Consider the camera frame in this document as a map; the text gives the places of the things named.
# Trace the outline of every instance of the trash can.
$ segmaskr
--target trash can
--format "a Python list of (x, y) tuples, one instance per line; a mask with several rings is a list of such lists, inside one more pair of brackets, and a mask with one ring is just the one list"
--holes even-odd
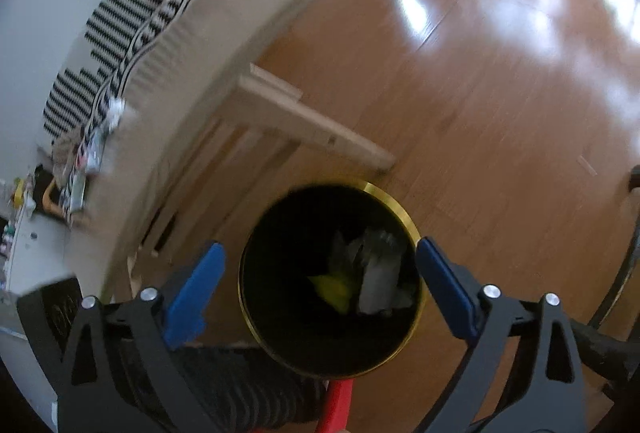
[[(398, 283), (414, 291), (409, 307), (343, 315), (310, 278), (323, 274), (337, 231), (345, 241), (382, 229), (403, 243)], [(426, 288), (415, 266), (420, 235), (402, 207), (367, 182), (298, 188), (260, 218), (242, 253), (239, 297), (255, 339), (302, 375), (350, 379), (383, 365), (410, 339)]]

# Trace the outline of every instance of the red handle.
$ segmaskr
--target red handle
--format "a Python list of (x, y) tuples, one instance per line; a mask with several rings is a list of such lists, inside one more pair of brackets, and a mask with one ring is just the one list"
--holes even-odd
[(352, 390), (353, 379), (329, 382), (316, 433), (337, 433), (347, 427)]

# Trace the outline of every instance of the trash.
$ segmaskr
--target trash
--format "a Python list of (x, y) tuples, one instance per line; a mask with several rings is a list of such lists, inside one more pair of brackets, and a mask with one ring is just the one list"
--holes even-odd
[(84, 187), (86, 186), (86, 175), (82, 171), (76, 172), (73, 178), (71, 188), (71, 197), (69, 201), (69, 214), (82, 211), (84, 206)]
[(87, 175), (95, 175), (100, 172), (105, 140), (106, 135), (102, 129), (102, 125), (100, 125), (95, 129), (86, 149), (86, 165), (84, 166), (84, 172)]
[(377, 314), (392, 307), (404, 249), (394, 235), (366, 229), (362, 245), (364, 276), (358, 312)]
[[(407, 343), (424, 298), (415, 264), (418, 232), (390, 200), (357, 181), (315, 184), (292, 190), (260, 217), (242, 253), (238, 290), (255, 339), (284, 365), (321, 379), (351, 379), (382, 365)], [(404, 249), (394, 289), (413, 289), (410, 308), (358, 312), (367, 228), (392, 234)], [(336, 283), (330, 263), (334, 272), (350, 273), (348, 282), (339, 277)], [(346, 314), (332, 300), (341, 290), (337, 306)]]
[(386, 231), (366, 229), (346, 243), (336, 231), (327, 259), (328, 273), (309, 276), (316, 294), (336, 312), (387, 315), (411, 307), (414, 291), (398, 287), (405, 247)]

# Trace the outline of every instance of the black and white striped cloth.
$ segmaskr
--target black and white striped cloth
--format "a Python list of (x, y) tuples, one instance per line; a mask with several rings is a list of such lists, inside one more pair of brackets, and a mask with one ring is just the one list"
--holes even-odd
[[(104, 120), (110, 99), (123, 95), (132, 68), (190, 1), (103, 0), (56, 77), (44, 109), (44, 137), (38, 145), (50, 152), (58, 136), (84, 125), (78, 151), (82, 155)], [(65, 209), (72, 187), (69, 182), (60, 195)]]

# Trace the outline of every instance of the hardwood floor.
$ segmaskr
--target hardwood floor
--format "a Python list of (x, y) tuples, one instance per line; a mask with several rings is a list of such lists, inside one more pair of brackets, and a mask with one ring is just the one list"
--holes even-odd
[[(250, 337), (236, 265), (261, 212), (294, 185), (344, 175), (387, 190), (479, 280), (593, 313), (638, 214), (626, 192), (640, 162), (638, 0), (318, 0), (258, 65), (399, 161), (377, 176), (303, 148), (264, 179), (216, 236), (229, 265), (207, 341)], [(463, 350), (428, 304), (407, 347), (356, 381), (350, 431), (412, 431)]]

